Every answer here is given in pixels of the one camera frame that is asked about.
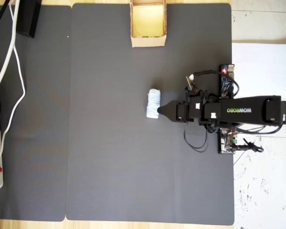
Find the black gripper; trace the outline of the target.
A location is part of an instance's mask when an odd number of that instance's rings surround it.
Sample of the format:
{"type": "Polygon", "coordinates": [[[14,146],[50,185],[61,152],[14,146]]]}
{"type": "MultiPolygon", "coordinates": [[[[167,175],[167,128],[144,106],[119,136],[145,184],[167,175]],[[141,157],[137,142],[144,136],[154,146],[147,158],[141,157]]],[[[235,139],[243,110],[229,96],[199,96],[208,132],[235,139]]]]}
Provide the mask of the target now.
{"type": "Polygon", "coordinates": [[[200,118],[202,109],[202,96],[185,94],[183,101],[170,101],[157,109],[158,114],[167,117],[172,122],[193,122],[200,118]]]}

